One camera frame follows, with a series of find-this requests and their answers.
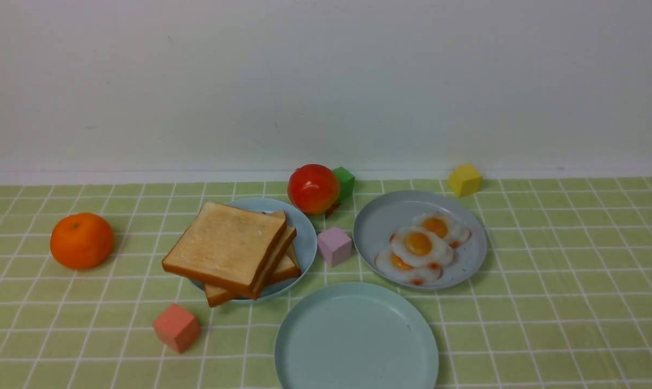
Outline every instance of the pink block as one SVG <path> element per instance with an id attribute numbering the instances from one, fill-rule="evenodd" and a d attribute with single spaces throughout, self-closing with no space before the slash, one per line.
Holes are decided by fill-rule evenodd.
<path id="1" fill-rule="evenodd" d="M 153 329 L 161 342 L 182 354 L 200 335 L 196 316 L 172 304 L 153 321 Z"/>
<path id="2" fill-rule="evenodd" d="M 352 239 L 338 227 L 321 232 L 318 236 L 318 245 L 324 261 L 330 267 L 338 266 L 350 258 Z"/>

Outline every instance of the stack of bread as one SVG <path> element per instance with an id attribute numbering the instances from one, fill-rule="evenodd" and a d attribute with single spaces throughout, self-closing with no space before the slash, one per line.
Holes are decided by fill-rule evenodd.
<path id="1" fill-rule="evenodd" d="M 210 307 L 256 300 L 267 285 L 301 275 L 285 211 L 265 214 L 208 202 L 163 258 L 169 273 L 203 283 Z"/>

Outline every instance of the fake fried egg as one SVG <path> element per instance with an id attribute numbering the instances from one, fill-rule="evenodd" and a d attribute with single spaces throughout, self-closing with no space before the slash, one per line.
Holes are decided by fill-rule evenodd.
<path id="1" fill-rule="evenodd" d="M 390 246 L 382 250 L 373 263 L 376 269 L 392 281 L 417 286 L 439 280 L 443 274 L 441 266 L 436 266 L 434 269 L 429 266 L 410 266 L 393 253 Z"/>
<path id="2" fill-rule="evenodd" d="M 447 266 L 453 261 L 453 249 L 422 227 L 401 227 L 390 238 L 393 253 L 412 267 Z"/>
<path id="3" fill-rule="evenodd" d="M 435 236 L 443 239 L 452 249 L 457 249 L 461 244 L 469 241 L 472 234 L 468 227 L 439 213 L 420 214 L 412 219 L 412 224 L 432 232 Z"/>

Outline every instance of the empty plate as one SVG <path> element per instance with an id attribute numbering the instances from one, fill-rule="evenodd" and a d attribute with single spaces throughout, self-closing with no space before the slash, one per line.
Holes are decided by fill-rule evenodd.
<path id="1" fill-rule="evenodd" d="M 337 283 L 290 310 L 275 369 L 283 389 L 430 389 L 439 350 L 405 298 L 378 285 Z"/>

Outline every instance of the tomato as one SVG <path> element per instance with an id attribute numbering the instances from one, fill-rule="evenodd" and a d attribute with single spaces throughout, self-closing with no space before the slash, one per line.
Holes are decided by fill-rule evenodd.
<path id="1" fill-rule="evenodd" d="M 340 182 L 323 165 L 309 164 L 295 170 L 287 184 L 287 195 L 292 204 L 305 214 L 329 216 L 338 206 Z"/>

